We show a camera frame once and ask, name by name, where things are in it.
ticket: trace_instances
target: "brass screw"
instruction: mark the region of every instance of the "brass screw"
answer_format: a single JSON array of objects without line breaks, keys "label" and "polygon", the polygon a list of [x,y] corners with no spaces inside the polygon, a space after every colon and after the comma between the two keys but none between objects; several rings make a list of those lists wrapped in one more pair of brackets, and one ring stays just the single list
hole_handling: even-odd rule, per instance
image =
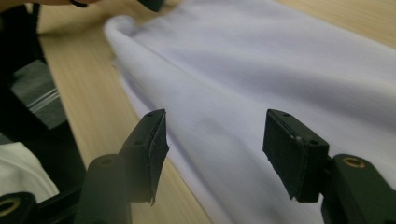
[{"label": "brass screw", "polygon": [[355,168],[364,168],[366,166],[366,164],[364,164],[364,162],[362,162],[361,160],[358,160],[356,158],[353,158],[353,157],[343,158],[343,162],[346,165],[352,166],[352,167],[355,167]]},{"label": "brass screw", "polygon": [[13,212],[21,204],[20,198],[8,198],[0,202],[0,207],[4,206],[5,209],[0,209],[0,217],[5,217],[6,215]]}]

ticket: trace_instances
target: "wooden surface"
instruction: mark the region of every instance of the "wooden surface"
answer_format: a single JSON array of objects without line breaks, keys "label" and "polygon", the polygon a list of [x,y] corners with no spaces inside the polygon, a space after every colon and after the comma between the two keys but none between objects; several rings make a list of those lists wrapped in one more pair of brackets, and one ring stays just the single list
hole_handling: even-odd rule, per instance
[{"label": "wooden surface", "polygon": [[278,0],[396,49],[395,0]]},{"label": "wooden surface", "polygon": [[[168,10],[175,3],[168,3]],[[86,165],[100,155],[118,153],[138,122],[102,32],[104,22],[116,14],[132,15],[137,22],[159,16],[135,1],[116,0],[86,9],[43,7],[41,13],[40,40]],[[134,224],[211,223],[169,161],[156,203],[132,203],[132,217]]]},{"label": "wooden surface", "polygon": [[[103,0],[89,8],[43,7],[39,33],[49,69],[86,165],[117,153],[138,122],[112,65],[114,54],[102,32],[106,20],[127,14],[143,23],[156,14],[135,0]],[[304,13],[396,48],[394,0],[279,0]],[[205,211],[166,161],[157,202],[133,204],[134,223],[210,223]]]}]

